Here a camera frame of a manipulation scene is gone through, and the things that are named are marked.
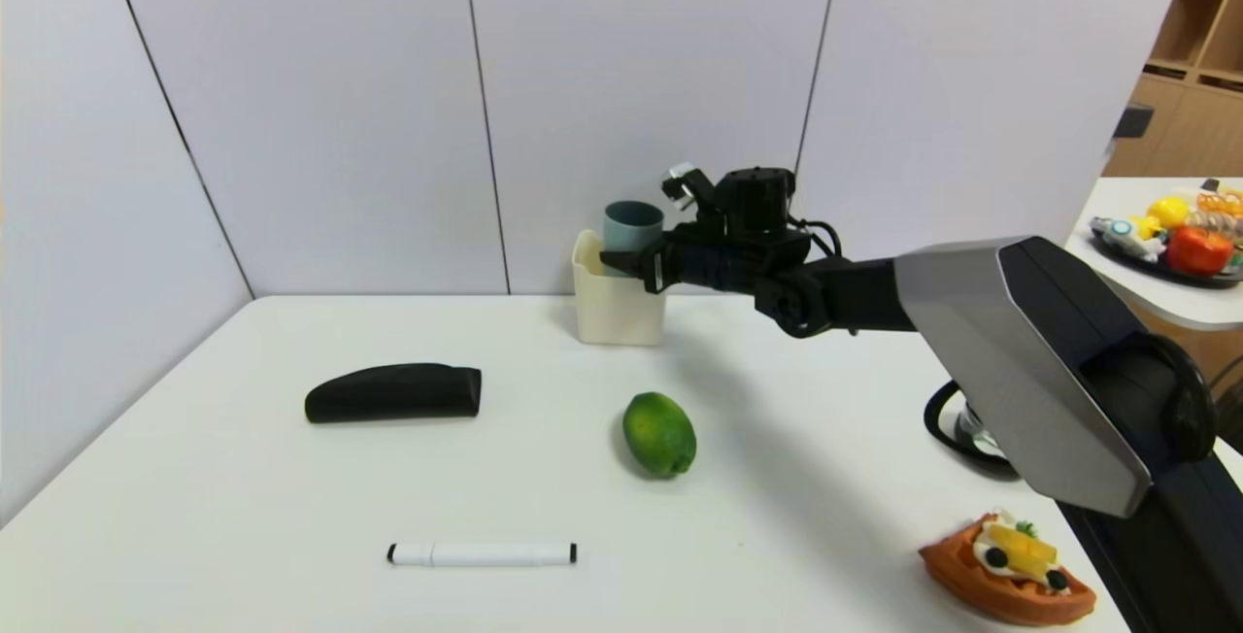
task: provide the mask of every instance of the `yellow toy fruit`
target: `yellow toy fruit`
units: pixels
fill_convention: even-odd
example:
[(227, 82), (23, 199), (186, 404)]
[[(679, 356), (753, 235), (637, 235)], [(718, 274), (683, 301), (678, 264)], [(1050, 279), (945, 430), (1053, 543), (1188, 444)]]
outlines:
[(1149, 215), (1156, 218), (1166, 230), (1180, 228), (1190, 214), (1191, 206), (1177, 196), (1157, 199), (1149, 206)]
[(1145, 215), (1144, 218), (1132, 215), (1131, 223), (1135, 224), (1135, 236), (1140, 240), (1151, 240), (1156, 238), (1158, 230), (1165, 229), (1161, 225), (1161, 220), (1152, 215)]

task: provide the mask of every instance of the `cup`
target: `cup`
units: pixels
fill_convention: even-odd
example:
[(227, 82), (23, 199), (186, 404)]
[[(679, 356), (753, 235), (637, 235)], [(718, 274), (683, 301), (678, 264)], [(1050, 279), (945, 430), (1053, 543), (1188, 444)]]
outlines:
[[(665, 213), (643, 201), (614, 201), (604, 209), (604, 251), (638, 252), (660, 238)], [(629, 276), (604, 266), (605, 276)]]

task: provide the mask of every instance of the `green lime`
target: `green lime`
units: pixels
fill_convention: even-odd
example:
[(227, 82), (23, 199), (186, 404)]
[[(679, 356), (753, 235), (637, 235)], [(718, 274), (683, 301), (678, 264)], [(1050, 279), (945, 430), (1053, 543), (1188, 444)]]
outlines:
[(677, 403), (660, 393), (641, 393), (622, 418), (625, 443), (639, 465), (667, 478), (686, 473), (695, 460), (695, 428)]

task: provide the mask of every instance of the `table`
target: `table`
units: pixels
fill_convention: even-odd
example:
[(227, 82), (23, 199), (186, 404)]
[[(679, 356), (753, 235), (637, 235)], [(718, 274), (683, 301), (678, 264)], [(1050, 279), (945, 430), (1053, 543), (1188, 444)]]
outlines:
[(1101, 256), (1088, 241), (1091, 236), (1088, 221), (1093, 216), (1144, 215), (1149, 204), (1161, 196), (1172, 195), (1176, 189), (1196, 189), (1203, 182), (1204, 178), (1198, 177), (1098, 179), (1088, 204), (1075, 221), (1074, 233), (1066, 240), (1066, 251), (1091, 265), (1115, 287), (1134, 293), (1141, 305), (1167, 322), (1201, 331), (1243, 328), (1243, 285), (1226, 291), (1211, 291), (1163, 281)]
[[(0, 631), (1011, 631), (915, 552), (997, 506), (1101, 594), (1069, 631), (1125, 629), (1050, 500), (926, 435), (946, 373), (919, 336), (792, 340), (735, 296), (671, 297), (659, 348), (573, 323), (556, 297), (247, 306), (0, 530)], [(482, 369), (477, 418), (302, 415), (319, 382), (426, 361)], [(670, 481), (619, 434), (653, 389), (699, 435)], [(573, 540), (579, 562), (385, 562), (428, 540)]]

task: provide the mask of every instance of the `bookshelf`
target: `bookshelf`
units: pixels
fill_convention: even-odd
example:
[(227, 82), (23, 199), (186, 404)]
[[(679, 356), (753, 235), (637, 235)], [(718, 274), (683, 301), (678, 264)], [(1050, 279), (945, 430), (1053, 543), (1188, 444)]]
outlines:
[(1152, 124), (1106, 177), (1243, 177), (1243, 0), (1171, 0), (1131, 98)]

